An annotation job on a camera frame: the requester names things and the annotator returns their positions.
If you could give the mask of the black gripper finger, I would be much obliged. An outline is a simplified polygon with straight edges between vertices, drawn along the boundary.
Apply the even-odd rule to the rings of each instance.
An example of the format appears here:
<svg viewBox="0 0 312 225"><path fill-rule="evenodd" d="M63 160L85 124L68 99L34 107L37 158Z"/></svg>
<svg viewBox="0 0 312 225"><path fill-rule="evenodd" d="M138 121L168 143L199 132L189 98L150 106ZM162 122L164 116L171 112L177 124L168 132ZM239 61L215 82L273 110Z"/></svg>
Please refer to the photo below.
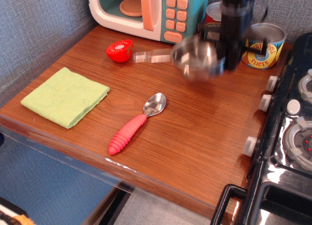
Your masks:
<svg viewBox="0 0 312 225"><path fill-rule="evenodd" d="M244 47L243 43L225 43L226 70L233 71L236 69L241 60Z"/></svg>

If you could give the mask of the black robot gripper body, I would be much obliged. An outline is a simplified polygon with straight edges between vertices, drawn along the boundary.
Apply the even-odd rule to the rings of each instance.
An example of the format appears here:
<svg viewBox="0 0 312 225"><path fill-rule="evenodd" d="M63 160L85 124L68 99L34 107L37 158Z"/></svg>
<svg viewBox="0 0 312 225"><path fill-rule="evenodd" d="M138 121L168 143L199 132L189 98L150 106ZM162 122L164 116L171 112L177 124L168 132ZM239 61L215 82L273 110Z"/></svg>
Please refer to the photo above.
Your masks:
<svg viewBox="0 0 312 225"><path fill-rule="evenodd" d="M245 51L266 54L268 39L251 29L252 18L252 12L240 16L222 14L220 24L198 25L199 39L211 42L216 47L217 54L229 54L231 50L237 54ZM262 48L249 49L245 45L246 40L260 41Z"/></svg>

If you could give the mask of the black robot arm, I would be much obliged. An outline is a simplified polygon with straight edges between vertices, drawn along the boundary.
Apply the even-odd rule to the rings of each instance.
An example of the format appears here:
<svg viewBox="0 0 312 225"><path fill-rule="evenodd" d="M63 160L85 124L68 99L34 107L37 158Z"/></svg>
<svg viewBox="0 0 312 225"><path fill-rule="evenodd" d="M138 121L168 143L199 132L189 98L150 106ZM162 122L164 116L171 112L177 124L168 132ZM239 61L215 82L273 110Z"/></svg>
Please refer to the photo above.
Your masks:
<svg viewBox="0 0 312 225"><path fill-rule="evenodd" d="M251 29L255 0L222 0L221 27L211 39L205 24L198 25L199 39L210 46L211 56L203 65L212 75L235 70L242 54L250 51L266 54L268 39Z"/></svg>

